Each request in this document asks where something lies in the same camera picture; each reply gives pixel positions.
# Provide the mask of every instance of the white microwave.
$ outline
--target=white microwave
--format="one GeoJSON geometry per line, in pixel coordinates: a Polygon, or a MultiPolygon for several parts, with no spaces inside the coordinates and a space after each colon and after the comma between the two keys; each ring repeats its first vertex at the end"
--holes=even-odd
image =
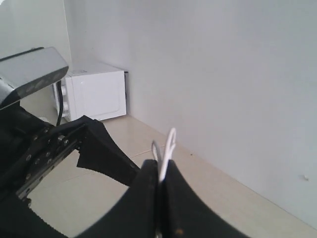
{"type": "MultiPolygon", "coordinates": [[[[100,62],[73,63],[62,79],[62,95],[67,121],[83,115],[97,120],[126,115],[125,71],[100,62]]],[[[52,100],[58,113],[56,84],[52,100]]]]}

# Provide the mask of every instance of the black cable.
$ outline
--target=black cable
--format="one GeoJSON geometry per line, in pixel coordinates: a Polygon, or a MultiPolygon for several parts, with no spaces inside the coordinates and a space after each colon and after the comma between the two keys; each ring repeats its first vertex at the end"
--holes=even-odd
{"type": "Polygon", "coordinates": [[[58,118],[57,118],[57,125],[60,125],[61,117],[63,115],[63,109],[64,109],[64,102],[63,102],[63,93],[61,91],[61,81],[57,82],[57,94],[58,94],[58,100],[59,100],[59,112],[58,112],[58,118]]]}

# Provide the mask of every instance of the white cable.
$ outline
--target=white cable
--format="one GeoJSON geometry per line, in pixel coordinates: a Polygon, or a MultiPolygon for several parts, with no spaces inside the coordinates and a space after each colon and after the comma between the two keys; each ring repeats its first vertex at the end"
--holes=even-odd
{"type": "Polygon", "coordinates": [[[166,176],[168,161],[172,158],[173,151],[176,146],[176,129],[172,128],[169,131],[166,143],[164,156],[161,156],[160,148],[155,141],[152,143],[152,153],[158,162],[158,180],[161,183],[166,176]]]}

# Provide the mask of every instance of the tiled floor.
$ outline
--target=tiled floor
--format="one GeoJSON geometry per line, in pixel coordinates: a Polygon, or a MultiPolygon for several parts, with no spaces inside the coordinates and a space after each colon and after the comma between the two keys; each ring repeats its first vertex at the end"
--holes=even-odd
{"type": "MultiPolygon", "coordinates": [[[[165,136],[132,117],[105,122],[118,146],[138,165],[152,158],[151,142],[165,136]]],[[[69,237],[106,213],[127,187],[86,169],[76,168],[73,152],[30,193],[32,209],[69,237]]],[[[317,231],[246,188],[204,160],[177,146],[173,159],[194,191],[221,217],[252,238],[312,238],[317,231]]]]}

